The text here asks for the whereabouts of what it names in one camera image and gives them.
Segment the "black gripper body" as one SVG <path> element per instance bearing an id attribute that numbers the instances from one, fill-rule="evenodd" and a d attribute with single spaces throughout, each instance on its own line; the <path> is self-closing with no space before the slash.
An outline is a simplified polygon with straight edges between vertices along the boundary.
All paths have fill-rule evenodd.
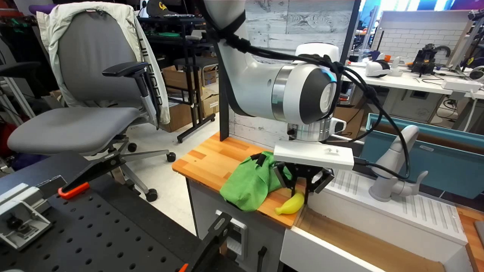
<path id="1" fill-rule="evenodd" d="M 286 163 L 285 169 L 288 170 L 288 178 L 291 181 L 297 181 L 300 176 L 307 178 L 310 182 L 331 181 L 334 178 L 331 169 L 319 166 Z"/>

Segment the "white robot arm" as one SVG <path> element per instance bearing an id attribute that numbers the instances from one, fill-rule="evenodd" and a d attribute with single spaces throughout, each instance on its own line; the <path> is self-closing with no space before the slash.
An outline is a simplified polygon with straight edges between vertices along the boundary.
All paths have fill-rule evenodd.
<path id="1" fill-rule="evenodd" d="M 253 45 L 245 36 L 247 0 L 201 0 L 198 8 L 215 31 L 221 64 L 229 76 L 233 111 L 286 125 L 275 143 L 279 167 L 309 181 L 312 191 L 325 188 L 338 167 L 351 167 L 351 150 L 327 138 L 344 125 L 338 104 L 339 48 L 303 43 L 294 54 Z"/>

